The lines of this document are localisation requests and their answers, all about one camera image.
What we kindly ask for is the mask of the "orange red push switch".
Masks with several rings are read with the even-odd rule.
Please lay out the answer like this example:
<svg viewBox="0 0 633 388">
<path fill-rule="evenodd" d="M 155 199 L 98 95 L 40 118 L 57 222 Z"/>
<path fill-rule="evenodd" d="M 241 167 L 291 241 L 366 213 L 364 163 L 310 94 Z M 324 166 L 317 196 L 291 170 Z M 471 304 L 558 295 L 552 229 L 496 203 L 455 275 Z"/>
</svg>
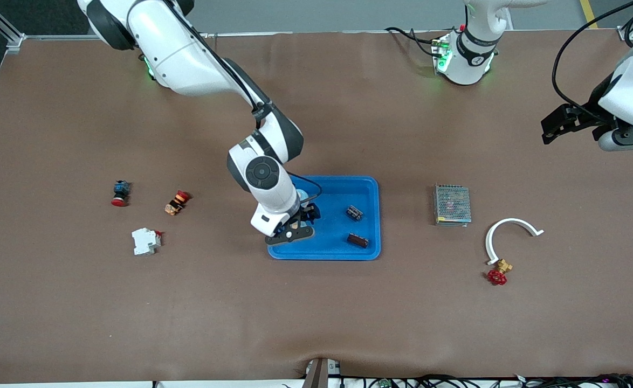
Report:
<svg viewBox="0 0 633 388">
<path fill-rule="evenodd" d="M 171 216 L 175 216 L 179 214 L 182 209 L 185 209 L 190 198 L 191 195 L 188 194 L 188 192 L 177 191 L 174 198 L 164 207 L 164 211 Z"/>
</svg>

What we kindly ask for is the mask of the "white semicircular pipe clamp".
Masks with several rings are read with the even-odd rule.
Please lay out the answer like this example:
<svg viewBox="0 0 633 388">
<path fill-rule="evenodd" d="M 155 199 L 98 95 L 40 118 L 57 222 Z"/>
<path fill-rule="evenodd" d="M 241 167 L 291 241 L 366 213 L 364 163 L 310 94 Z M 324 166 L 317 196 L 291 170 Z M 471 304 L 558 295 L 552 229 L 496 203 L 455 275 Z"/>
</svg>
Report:
<svg viewBox="0 0 633 388">
<path fill-rule="evenodd" d="M 494 234 L 496 233 L 497 229 L 499 228 L 499 226 L 502 226 L 504 224 L 516 224 L 521 226 L 521 228 L 523 228 L 524 230 L 528 231 L 531 236 L 533 237 L 538 237 L 540 235 L 544 234 L 544 230 L 538 229 L 535 226 L 533 226 L 533 224 L 528 223 L 527 221 L 523 220 L 523 219 L 519 219 L 519 218 L 506 218 L 506 219 L 501 219 L 499 221 L 497 221 L 496 223 L 492 224 L 492 226 L 489 228 L 489 230 L 487 230 L 486 236 L 485 236 L 485 249 L 486 249 L 486 254 L 487 254 L 487 265 L 491 266 L 494 265 L 496 263 L 499 262 L 500 258 L 496 253 L 496 249 L 494 249 L 494 243 L 493 243 L 493 238 L 494 238 Z"/>
</svg>

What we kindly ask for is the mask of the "metal mesh power supply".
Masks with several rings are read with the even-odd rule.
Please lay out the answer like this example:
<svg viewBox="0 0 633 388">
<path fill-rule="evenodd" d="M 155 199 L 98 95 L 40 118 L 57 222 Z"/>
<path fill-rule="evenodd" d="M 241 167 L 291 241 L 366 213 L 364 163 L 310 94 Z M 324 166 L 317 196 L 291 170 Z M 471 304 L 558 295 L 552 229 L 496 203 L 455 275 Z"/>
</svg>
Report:
<svg viewBox="0 0 633 388">
<path fill-rule="evenodd" d="M 467 227 L 472 222 L 470 191 L 464 186 L 434 186 L 434 224 Z"/>
</svg>

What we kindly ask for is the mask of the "blue plastic tray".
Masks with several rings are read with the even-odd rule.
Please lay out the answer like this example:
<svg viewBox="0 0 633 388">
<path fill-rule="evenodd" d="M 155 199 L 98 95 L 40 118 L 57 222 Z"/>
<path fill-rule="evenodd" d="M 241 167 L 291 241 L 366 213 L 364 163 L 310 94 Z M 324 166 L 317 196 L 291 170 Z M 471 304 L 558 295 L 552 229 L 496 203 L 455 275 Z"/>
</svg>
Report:
<svg viewBox="0 0 633 388">
<path fill-rule="evenodd" d="M 292 177 L 297 189 L 309 196 L 322 188 L 314 200 L 321 218 L 314 224 L 314 236 L 284 245 L 268 246 L 268 253 L 277 260 L 371 261 L 381 252 L 381 212 L 379 184 L 366 175 L 307 175 Z M 355 206 L 363 212 L 360 221 L 346 216 L 346 209 Z M 347 236 L 354 233 L 367 238 L 370 246 L 363 249 L 349 244 Z"/>
</svg>

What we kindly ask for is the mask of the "red emergency stop button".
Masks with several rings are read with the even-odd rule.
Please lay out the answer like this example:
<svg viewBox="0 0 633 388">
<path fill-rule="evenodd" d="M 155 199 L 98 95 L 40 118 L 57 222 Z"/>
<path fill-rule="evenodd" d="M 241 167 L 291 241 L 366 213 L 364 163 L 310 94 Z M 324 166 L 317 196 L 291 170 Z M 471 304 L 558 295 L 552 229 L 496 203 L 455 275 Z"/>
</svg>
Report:
<svg viewBox="0 0 633 388">
<path fill-rule="evenodd" d="M 113 187 L 114 197 L 111 205 L 116 207 L 125 207 L 128 205 L 128 197 L 130 195 L 130 185 L 126 180 L 118 180 Z"/>
</svg>

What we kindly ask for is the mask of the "white circuit breaker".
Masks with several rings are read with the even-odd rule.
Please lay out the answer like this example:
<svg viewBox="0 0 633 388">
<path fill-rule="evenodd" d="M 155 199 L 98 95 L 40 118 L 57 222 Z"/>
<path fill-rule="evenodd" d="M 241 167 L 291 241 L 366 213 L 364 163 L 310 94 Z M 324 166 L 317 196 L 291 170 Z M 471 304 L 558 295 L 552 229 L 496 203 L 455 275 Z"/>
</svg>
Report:
<svg viewBox="0 0 633 388">
<path fill-rule="evenodd" d="M 140 228 L 131 232 L 134 241 L 133 253 L 136 257 L 153 255 L 162 246 L 163 233 L 148 228 Z"/>
</svg>

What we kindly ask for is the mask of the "brass valve red handwheel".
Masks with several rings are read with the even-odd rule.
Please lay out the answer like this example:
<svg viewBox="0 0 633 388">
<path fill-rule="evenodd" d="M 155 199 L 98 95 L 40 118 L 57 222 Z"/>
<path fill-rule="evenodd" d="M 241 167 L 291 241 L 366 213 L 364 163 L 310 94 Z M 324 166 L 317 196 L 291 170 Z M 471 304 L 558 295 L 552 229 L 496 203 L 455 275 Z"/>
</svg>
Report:
<svg viewBox="0 0 633 388">
<path fill-rule="evenodd" d="M 513 265 L 501 259 L 496 262 L 496 265 L 491 270 L 487 271 L 486 278 L 492 285 L 503 286 L 508 282 L 506 273 L 513 270 Z"/>
</svg>

